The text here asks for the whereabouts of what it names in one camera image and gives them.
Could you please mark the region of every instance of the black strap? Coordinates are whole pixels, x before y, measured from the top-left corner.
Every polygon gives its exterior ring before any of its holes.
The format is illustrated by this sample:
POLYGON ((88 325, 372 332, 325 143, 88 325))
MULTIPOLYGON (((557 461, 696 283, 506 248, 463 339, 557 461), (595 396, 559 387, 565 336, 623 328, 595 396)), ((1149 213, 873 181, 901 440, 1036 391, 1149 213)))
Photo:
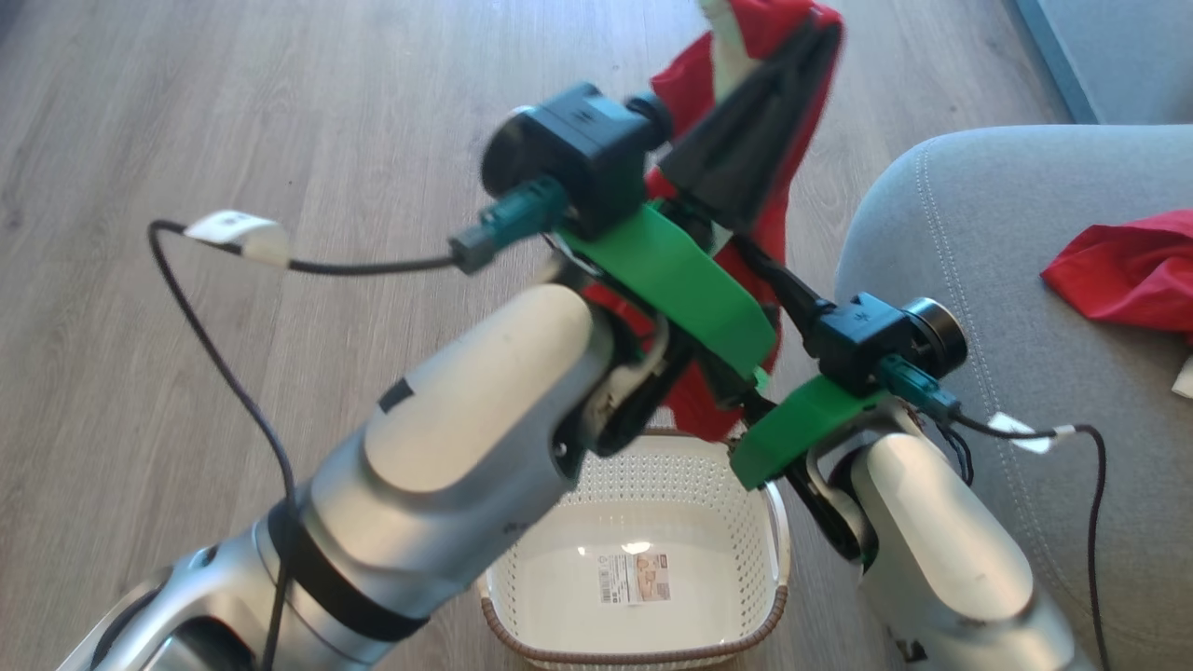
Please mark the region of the black strap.
POLYGON ((394 386, 390 387, 388 392, 382 394, 381 399, 377 401, 377 405, 381 407, 382 412, 388 413, 390 408, 392 408, 397 404, 404 401, 406 399, 413 395, 414 395, 414 389, 410 389, 410 383, 407 382, 406 378, 403 377, 397 382, 395 382, 394 386))
POLYGON ((302 585, 328 615, 375 641, 397 642, 418 632, 429 618, 413 620, 389 610, 357 590, 310 537, 303 524, 286 529, 285 501, 273 506, 267 519, 270 537, 279 556, 286 556, 293 581, 302 585))

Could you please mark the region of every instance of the brown basket rim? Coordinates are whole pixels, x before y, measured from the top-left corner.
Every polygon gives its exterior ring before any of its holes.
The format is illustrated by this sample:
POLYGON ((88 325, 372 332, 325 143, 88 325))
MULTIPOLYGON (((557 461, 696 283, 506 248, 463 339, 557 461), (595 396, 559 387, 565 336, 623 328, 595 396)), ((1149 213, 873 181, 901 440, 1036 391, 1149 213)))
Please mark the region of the brown basket rim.
MULTIPOLYGON (((691 433, 679 431, 675 429, 648 429, 643 432, 644 436, 681 436, 681 437, 694 437, 691 433)), ((778 523, 786 524, 786 519, 779 519, 778 523)), ((787 605, 787 585, 785 583, 786 578, 780 575, 780 583, 774 589, 774 602, 771 603, 771 612, 767 614, 766 620, 759 624, 758 629, 754 629, 749 635, 742 636, 736 641, 730 641, 725 644, 716 644, 711 646, 701 646, 688 650, 669 650, 659 652, 636 652, 636 653, 604 653, 604 652, 563 652, 563 651, 551 651, 537 648, 528 646, 519 641, 505 624, 501 623, 501 618, 497 617, 497 609, 493 605, 493 598, 489 596, 481 597, 481 612, 484 614, 484 621, 488 623, 489 629, 493 632, 497 640, 505 644, 506 647, 514 651, 515 653, 531 659, 534 661, 546 661, 554 664, 596 664, 596 665, 645 665, 645 664, 666 664, 672 661, 697 661, 701 659, 711 659, 715 657, 728 657, 746 652, 747 650, 759 645, 764 639, 774 632, 774 628, 779 624, 779 620, 783 617, 783 611, 787 605)))

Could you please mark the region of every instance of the red cloth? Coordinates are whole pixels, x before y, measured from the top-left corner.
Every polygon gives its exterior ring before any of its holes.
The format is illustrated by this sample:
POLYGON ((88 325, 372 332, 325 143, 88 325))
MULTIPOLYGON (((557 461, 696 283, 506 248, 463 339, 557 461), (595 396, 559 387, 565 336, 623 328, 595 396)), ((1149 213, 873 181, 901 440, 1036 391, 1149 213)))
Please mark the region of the red cloth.
POLYGON ((1090 226, 1040 273, 1082 315, 1193 345, 1193 210, 1090 226))
MULTIPOLYGON (((729 5, 741 29, 746 53, 754 60, 765 60, 769 56, 784 39, 803 25, 812 11, 817 12, 818 27, 841 24, 840 14, 812 0, 729 0, 729 5)), ((705 33, 685 49, 667 69, 650 80, 655 93, 672 113, 676 138, 696 125, 715 104, 711 45, 712 35, 705 33)), ((812 103, 812 113, 808 117, 808 123, 799 129, 791 153, 775 180, 774 190, 752 233, 759 246, 777 259, 786 257, 787 191, 796 168, 799 167, 799 161, 808 149, 816 122, 820 121, 830 80, 832 66, 812 103)), ((647 190, 650 198, 667 198, 675 195, 674 187, 657 170, 647 174, 647 190)), ((760 303, 777 302, 771 288, 746 266, 734 247, 722 250, 716 256, 716 261, 760 303)), ((653 324, 648 319, 604 287, 593 288, 588 296, 612 308, 639 336, 645 336, 653 330, 653 324)), ((777 343, 774 351, 764 362, 767 371, 773 369, 778 351, 777 343)), ((741 417, 741 411, 722 412, 716 408, 712 393, 694 364, 684 373, 663 405, 674 413, 675 426, 679 430, 705 441, 724 438, 741 417)))

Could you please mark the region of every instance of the barcode sticker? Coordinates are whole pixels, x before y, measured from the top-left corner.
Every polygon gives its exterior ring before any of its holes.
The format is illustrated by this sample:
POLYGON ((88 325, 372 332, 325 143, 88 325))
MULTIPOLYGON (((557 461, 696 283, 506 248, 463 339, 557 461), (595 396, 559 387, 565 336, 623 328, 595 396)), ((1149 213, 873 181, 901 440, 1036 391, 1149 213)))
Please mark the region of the barcode sticker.
POLYGON ((602 604, 656 603, 672 598, 666 554, 600 555, 596 571, 602 604))

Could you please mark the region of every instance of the black cable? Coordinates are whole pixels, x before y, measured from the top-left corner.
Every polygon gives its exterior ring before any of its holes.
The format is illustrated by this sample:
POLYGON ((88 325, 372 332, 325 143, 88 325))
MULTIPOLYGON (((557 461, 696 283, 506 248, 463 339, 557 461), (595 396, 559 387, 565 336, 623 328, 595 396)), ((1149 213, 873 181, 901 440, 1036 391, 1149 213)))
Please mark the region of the black cable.
MULTIPOLYGON (((178 279, 174 277, 174 271, 169 267, 169 261, 166 260, 166 253, 161 248, 161 232, 179 233, 181 234, 183 227, 180 224, 168 222, 168 221, 155 221, 149 224, 149 250, 153 252, 154 261, 157 264, 157 271, 161 272, 162 279, 166 281, 166 287, 169 288, 171 295, 174 297, 174 302, 178 303, 178 308, 183 310, 183 316, 186 318, 186 322, 191 325, 191 331, 194 332, 194 337, 199 339, 199 344, 203 345, 203 350, 208 352, 208 358, 215 364, 216 370, 223 377, 228 388, 231 393, 236 395, 240 404, 245 406, 248 414, 252 415, 253 421, 260 427, 261 433, 265 435, 265 439, 270 443, 270 449, 273 450, 273 456, 278 461, 278 468, 282 470, 282 485, 285 488, 285 500, 286 510, 289 511, 290 524, 286 525, 286 534, 293 528, 293 523, 298 519, 298 504, 295 500, 295 475, 293 469, 290 467, 290 458, 286 456, 285 448, 282 447, 282 441, 278 438, 277 432, 273 426, 270 425, 270 420, 265 418, 261 408, 256 405, 256 401, 248 395, 245 387, 241 386, 240 380, 228 367, 228 362, 223 359, 220 350, 216 349, 215 343, 211 341, 211 337, 208 336, 205 328, 199 322, 199 318, 194 314, 194 308, 191 307, 191 302, 186 298, 186 294, 183 293, 183 288, 178 284, 178 279)), ((289 538, 286 542, 282 543, 282 547, 290 547, 289 538)), ((278 632, 282 628, 282 611, 285 608, 286 602, 286 590, 290 586, 290 571, 289 571, 289 556, 278 558, 278 583, 277 591, 273 596, 273 609, 270 612, 270 629, 265 638, 265 650, 261 653, 261 669, 270 671, 273 667, 273 657, 278 648, 278 632)))
POLYGON ((951 426, 944 424, 937 424, 937 430, 944 436, 945 442, 948 447, 953 449, 957 454, 957 466, 960 469, 962 481, 965 482, 966 487, 973 486, 973 453, 969 449, 969 443, 960 433, 954 431, 951 426))
POLYGON ((1037 431, 1034 433, 1020 433, 1019 431, 1002 431, 1001 429, 995 429, 984 421, 978 421, 971 417, 962 414, 959 411, 950 415, 953 421, 960 424, 966 429, 972 429, 978 433, 985 433, 987 436, 994 438, 1002 438, 1005 441, 1033 441, 1037 438, 1056 438, 1056 429, 1049 429, 1046 431, 1037 431))
MULTIPOLYGON (((155 221, 152 226, 160 230, 186 234, 186 227, 173 221, 155 221)), ((192 238, 196 242, 203 242, 208 247, 214 247, 229 254, 241 256, 243 248, 235 242, 217 244, 192 238)), ((302 259, 290 259, 286 270, 302 272, 305 275, 327 275, 332 277, 369 277, 375 275, 398 275, 402 272, 421 272, 425 270, 441 270, 456 265, 456 258, 451 254, 443 257, 431 257, 426 259, 414 259, 408 261, 387 261, 377 264, 328 264, 320 261, 305 261, 302 259)))
POLYGON ((783 263, 771 258, 746 235, 734 235, 731 239, 746 265, 755 275, 766 281, 774 290, 775 298, 783 310, 791 318, 791 324, 803 337, 804 346, 812 341, 812 325, 826 312, 835 306, 822 298, 820 294, 791 272, 783 263))
MULTIPOLYGON (((1050 429, 1047 431, 1037 431, 1034 433, 1016 433, 1009 431, 1001 431, 988 426, 976 419, 966 417, 960 412, 956 412, 952 419, 958 424, 972 429, 979 433, 985 433, 994 438, 1003 438, 1009 441, 1030 441, 1036 438, 1055 438, 1057 431, 1050 429)), ((1073 426, 1075 433, 1086 433, 1094 439, 1094 445, 1098 449, 1098 480, 1094 485, 1094 500, 1089 505, 1089 531, 1086 542, 1086 562, 1087 572, 1089 574, 1089 612, 1094 621, 1094 640, 1098 644, 1098 657, 1102 665, 1102 671, 1111 671, 1111 658, 1109 653, 1106 651, 1106 634, 1102 632, 1102 607, 1101 601, 1098 598, 1098 515, 1102 509, 1102 494, 1106 492, 1106 441, 1098 429, 1094 429, 1089 424, 1076 424, 1073 426)))
MULTIPOLYGON (((293 528, 298 522, 298 504, 295 499, 295 476, 293 469, 290 466, 290 457, 286 455, 285 448, 282 447, 282 441, 278 438, 277 432, 273 426, 270 425, 270 420, 265 418, 265 413, 256 405, 256 401, 245 390, 245 387, 236 378, 236 375, 228 367, 220 350, 216 349, 215 343, 211 341, 211 337, 208 336, 205 328, 199 322, 198 315, 194 313, 194 308, 191 306, 190 301, 186 298, 186 294, 183 293, 183 288, 179 285, 178 279, 174 277, 174 271, 169 267, 169 261, 166 259, 166 253, 161 247, 161 233, 174 233, 178 235, 185 235, 186 227, 180 223, 172 221, 155 221, 149 224, 149 250, 153 252, 154 261, 157 264, 157 271, 161 272, 162 279, 166 281, 166 287, 169 288, 171 295, 174 297, 174 302, 178 303, 180 310, 183 310, 183 316, 186 318, 186 322, 191 326, 191 331, 194 332, 196 338, 199 339, 199 344, 203 345, 203 350, 208 353, 211 363, 215 364, 220 375, 223 377, 228 388, 231 389, 240 404, 245 406, 248 414, 252 415, 253 421, 265 435, 265 439, 270 443, 270 449, 273 450, 273 456, 278 461, 278 468, 282 470, 282 484, 285 488, 285 503, 288 511, 288 524, 285 527, 286 537, 280 542, 276 541, 274 547, 292 547, 290 542, 290 536, 293 533, 293 528)), ((204 242, 209 247, 215 247, 223 252, 231 254, 240 254, 240 245, 217 245, 211 242, 204 242)), ((440 267, 447 267, 453 264, 451 257, 441 257, 433 259, 419 259, 413 261, 395 261, 395 263, 382 263, 382 264, 365 264, 365 265, 333 265, 314 261, 303 260, 291 260, 289 269, 296 272, 305 272, 311 275, 330 275, 340 277, 363 277, 370 275, 392 275, 400 272, 415 272, 420 270, 434 270, 440 267)), ((290 587, 290 556, 289 552, 285 555, 279 553, 278 556, 278 581, 277 590, 273 596, 273 608, 270 612, 270 627, 265 636, 265 648, 261 652, 261 669, 262 671, 271 671, 273 669, 273 658, 277 654, 278 648, 278 634, 282 629, 282 612, 285 609, 286 592, 290 587)))

